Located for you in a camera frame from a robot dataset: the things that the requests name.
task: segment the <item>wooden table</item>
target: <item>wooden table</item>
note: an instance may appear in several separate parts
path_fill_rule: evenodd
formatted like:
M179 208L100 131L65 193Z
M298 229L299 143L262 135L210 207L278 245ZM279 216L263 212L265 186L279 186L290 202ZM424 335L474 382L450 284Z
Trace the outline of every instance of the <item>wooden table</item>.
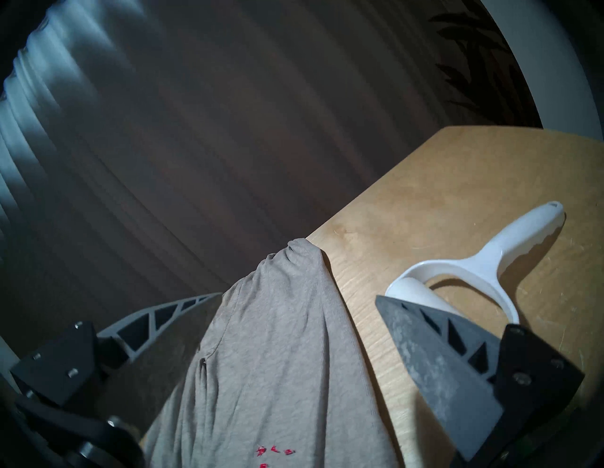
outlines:
M418 261L476 253L551 200L564 205L564 226L510 265L501 284L525 324L585 372L584 403L604 358L601 142L539 129L448 127L308 237L327 254L406 468L448 466L454 449L407 374L375 296ZM451 278L432 287L501 336L506 316L493 302Z

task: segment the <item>brown curtain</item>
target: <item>brown curtain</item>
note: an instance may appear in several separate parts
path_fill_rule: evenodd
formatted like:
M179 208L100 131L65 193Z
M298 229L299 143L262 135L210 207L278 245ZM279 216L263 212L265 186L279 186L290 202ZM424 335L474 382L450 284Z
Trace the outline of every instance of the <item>brown curtain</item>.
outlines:
M7 343L226 290L443 126L482 123L446 102L443 4L395 4L389 41L370 2L53 6L0 102Z

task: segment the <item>gray t-shirt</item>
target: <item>gray t-shirt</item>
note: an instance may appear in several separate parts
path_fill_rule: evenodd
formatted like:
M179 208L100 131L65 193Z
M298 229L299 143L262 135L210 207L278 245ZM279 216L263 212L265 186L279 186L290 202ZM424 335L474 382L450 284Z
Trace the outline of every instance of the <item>gray t-shirt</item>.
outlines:
M320 249L293 240L225 293L144 452L151 467L397 465Z

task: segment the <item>curtain fold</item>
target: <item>curtain fold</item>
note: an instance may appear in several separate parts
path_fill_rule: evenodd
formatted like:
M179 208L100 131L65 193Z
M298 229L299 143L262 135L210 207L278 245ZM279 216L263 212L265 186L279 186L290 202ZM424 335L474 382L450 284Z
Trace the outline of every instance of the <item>curtain fold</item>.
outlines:
M0 333L17 354L77 319L226 290L443 126L482 122L444 104L434 63L452 52L426 18L396 10L411 29L394 49L358 4L48 10L0 100Z

